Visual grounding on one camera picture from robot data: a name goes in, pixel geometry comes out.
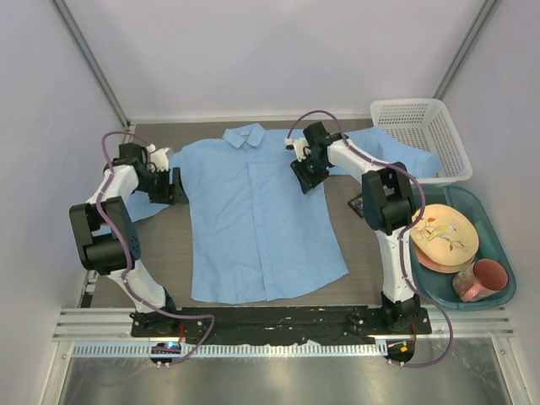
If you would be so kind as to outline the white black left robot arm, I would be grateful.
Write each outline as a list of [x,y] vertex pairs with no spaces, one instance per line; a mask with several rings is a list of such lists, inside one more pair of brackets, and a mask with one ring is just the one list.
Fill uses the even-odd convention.
[[143,265],[138,233],[127,209],[136,192],[151,203],[186,203],[180,171],[170,165],[171,148],[123,143],[103,170],[98,190],[69,209],[79,260],[88,271],[114,281],[134,305],[135,332],[168,337],[180,317],[166,288]]

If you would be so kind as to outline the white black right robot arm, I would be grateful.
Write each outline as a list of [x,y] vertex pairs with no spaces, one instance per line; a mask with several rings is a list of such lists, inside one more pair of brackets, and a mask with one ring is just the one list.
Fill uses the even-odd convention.
[[344,133],[329,133],[320,122],[305,128],[301,138],[288,133],[284,142],[295,153],[290,167],[303,193],[321,184],[332,167],[361,185],[362,218],[375,231],[381,252],[381,323],[388,332],[407,331],[420,312],[409,248],[416,181],[403,164],[378,160]]

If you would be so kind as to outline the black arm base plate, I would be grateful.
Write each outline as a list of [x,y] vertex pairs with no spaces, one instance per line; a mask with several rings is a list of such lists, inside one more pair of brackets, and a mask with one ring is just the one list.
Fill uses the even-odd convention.
[[155,312],[129,314],[134,338],[185,338],[207,345],[289,346],[309,341],[321,345],[371,343],[375,336],[429,335],[432,328],[426,309],[412,320],[392,327],[378,307],[272,306],[184,307],[181,319]]

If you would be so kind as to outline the light blue button shirt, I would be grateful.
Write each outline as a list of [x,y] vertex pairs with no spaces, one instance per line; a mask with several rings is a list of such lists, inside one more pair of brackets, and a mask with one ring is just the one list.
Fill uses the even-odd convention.
[[301,191],[286,134],[253,123],[171,156],[189,201],[194,300],[291,299],[347,275],[324,189]]

